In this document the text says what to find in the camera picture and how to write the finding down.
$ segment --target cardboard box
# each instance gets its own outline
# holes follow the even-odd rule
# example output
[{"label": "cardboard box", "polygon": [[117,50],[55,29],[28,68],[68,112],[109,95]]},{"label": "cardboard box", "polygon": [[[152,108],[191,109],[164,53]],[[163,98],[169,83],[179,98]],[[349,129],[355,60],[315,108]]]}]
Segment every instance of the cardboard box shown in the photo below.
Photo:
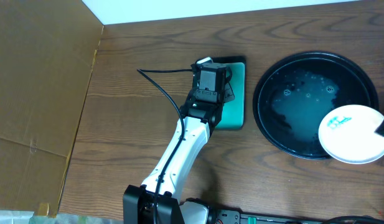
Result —
[{"label": "cardboard box", "polygon": [[0,0],[0,210],[57,214],[102,28],[81,1]]}]

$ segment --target white disc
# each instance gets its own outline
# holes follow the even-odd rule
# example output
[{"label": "white disc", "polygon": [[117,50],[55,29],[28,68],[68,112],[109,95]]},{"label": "white disc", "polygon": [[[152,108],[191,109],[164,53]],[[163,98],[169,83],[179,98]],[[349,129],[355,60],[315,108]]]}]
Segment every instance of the white disc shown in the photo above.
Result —
[{"label": "white disc", "polygon": [[380,112],[367,106],[342,106],[324,117],[319,140],[327,153],[342,162],[373,162],[384,155],[384,137],[375,133],[383,120]]}]

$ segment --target black round tray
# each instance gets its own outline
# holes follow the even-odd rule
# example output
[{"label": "black round tray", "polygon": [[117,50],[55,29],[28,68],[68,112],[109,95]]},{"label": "black round tray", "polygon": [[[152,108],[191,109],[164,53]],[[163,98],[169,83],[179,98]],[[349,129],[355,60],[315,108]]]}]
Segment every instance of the black round tray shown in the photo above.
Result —
[{"label": "black round tray", "polygon": [[276,147],[305,159],[328,159],[317,135],[324,116],[345,105],[378,109],[373,83],[355,63],[328,52],[303,52],[273,65],[253,97],[255,121]]}]

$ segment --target white wall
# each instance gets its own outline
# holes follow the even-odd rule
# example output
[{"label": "white wall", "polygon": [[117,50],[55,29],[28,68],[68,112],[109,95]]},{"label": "white wall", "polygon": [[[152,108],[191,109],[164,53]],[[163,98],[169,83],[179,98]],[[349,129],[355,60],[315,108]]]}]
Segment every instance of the white wall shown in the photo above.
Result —
[{"label": "white wall", "polygon": [[354,0],[83,0],[103,25]]}]

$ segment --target wood grain surface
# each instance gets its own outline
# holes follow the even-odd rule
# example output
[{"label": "wood grain surface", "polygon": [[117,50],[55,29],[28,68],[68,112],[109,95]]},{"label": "wood grain surface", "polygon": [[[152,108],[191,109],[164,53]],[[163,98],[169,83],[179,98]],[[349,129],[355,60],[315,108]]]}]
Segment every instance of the wood grain surface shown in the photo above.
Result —
[{"label": "wood grain surface", "polygon": [[[60,212],[121,220],[124,190],[140,185],[171,140],[176,112],[137,68],[188,68],[201,57],[244,55],[245,125],[214,131],[193,165],[183,200],[200,197],[290,217],[384,219],[384,157],[359,166],[298,159],[270,144],[255,123],[252,99],[262,74],[306,50],[334,52],[360,65],[384,113],[384,1],[105,26]],[[192,84],[191,73],[151,78],[178,105]]]}]

